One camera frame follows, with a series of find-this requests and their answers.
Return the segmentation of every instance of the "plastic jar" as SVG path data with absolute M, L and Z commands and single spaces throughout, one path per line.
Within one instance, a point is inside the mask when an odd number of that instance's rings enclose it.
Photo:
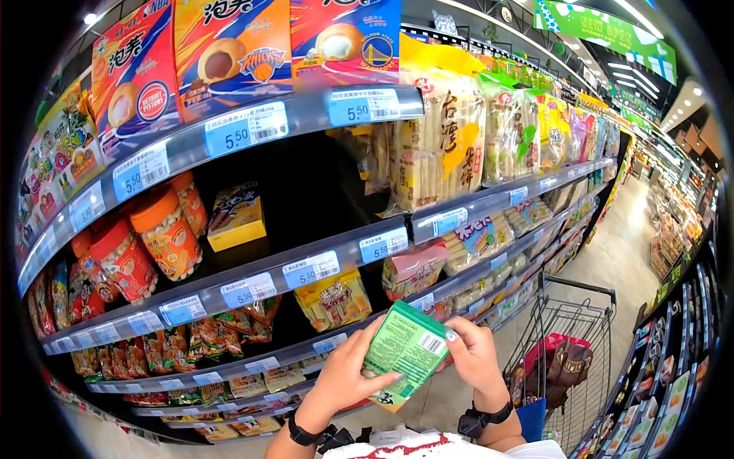
M 89 228 L 71 238 L 71 250 L 79 259 L 79 269 L 95 282 L 95 290 L 105 303 L 112 303 L 120 297 L 120 290 L 102 271 L 102 267 L 90 255 L 92 231 Z
M 189 223 L 191 230 L 194 231 L 196 237 L 201 237 L 206 233 L 206 209 L 201 203 L 201 196 L 199 190 L 194 184 L 194 174 L 192 171 L 187 170 L 184 173 L 178 174 L 176 177 L 171 178 L 168 184 L 173 188 L 173 191 L 178 195 L 178 203 L 181 205 L 181 210 L 186 216 L 186 221 Z
M 141 303 L 155 291 L 158 274 L 127 220 L 118 220 L 94 234 L 90 255 L 127 301 Z
M 157 189 L 130 213 L 153 260 L 171 281 L 182 281 L 201 263 L 201 246 L 170 187 Z

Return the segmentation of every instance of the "knicks logo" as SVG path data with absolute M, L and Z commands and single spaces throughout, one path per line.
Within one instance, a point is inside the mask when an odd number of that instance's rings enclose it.
M 286 63 L 283 59 L 285 53 L 275 48 L 258 48 L 239 61 L 239 73 L 252 75 L 256 81 L 264 83 L 273 77 L 276 68 Z

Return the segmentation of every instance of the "cream puff image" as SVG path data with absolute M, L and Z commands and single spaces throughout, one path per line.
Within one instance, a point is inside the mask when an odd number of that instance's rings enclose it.
M 204 50 L 197 72 L 206 84 L 232 78 L 239 72 L 238 61 L 244 59 L 247 48 L 234 38 L 220 38 Z
M 140 88 L 132 82 L 122 83 L 117 87 L 112 93 L 112 99 L 107 108 L 107 119 L 110 126 L 116 128 L 135 116 L 135 104 L 139 92 Z
M 316 52 L 323 60 L 350 60 L 360 55 L 364 35 L 351 24 L 332 24 L 316 37 Z

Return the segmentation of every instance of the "store aisle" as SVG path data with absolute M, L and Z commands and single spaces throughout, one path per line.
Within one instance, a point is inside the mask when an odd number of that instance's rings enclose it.
M 645 199 L 647 189 L 647 180 L 639 181 L 631 177 L 619 190 L 617 200 L 598 226 L 594 239 L 580 249 L 576 259 L 559 273 L 564 278 L 617 291 L 617 314 L 611 325 L 612 380 L 619 374 L 630 348 L 632 327 L 639 306 L 649 301 L 659 286 L 655 273 L 649 268 L 650 240 L 655 231 L 650 226 Z M 548 289 L 548 294 L 553 298 L 581 303 L 590 297 L 593 305 L 609 304 L 609 296 L 589 293 L 556 285 Z M 524 311 L 495 334 L 501 367 L 512 355 L 529 317 L 530 311 Z M 354 437 L 359 435 L 361 427 L 371 425 L 375 430 L 389 430 L 399 422 L 411 427 L 455 431 L 459 417 L 471 406 L 471 399 L 471 389 L 460 380 L 456 369 L 450 366 L 434 375 L 398 413 L 370 405 L 336 419 L 334 424 L 346 427 Z M 82 418 L 76 414 L 72 418 L 73 424 L 79 427 L 80 436 L 98 458 L 123 458 L 135 452 L 138 453 L 135 455 L 146 458 L 259 459 L 263 457 L 268 444 L 267 439 L 258 439 L 212 447 L 154 445 L 143 438 L 126 435 L 110 423 Z

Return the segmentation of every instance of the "store banner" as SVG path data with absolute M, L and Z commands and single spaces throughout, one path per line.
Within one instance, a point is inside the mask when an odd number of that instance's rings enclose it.
M 638 26 L 605 12 L 560 1 L 535 0 L 534 27 L 581 38 L 637 61 L 675 84 L 675 50 Z

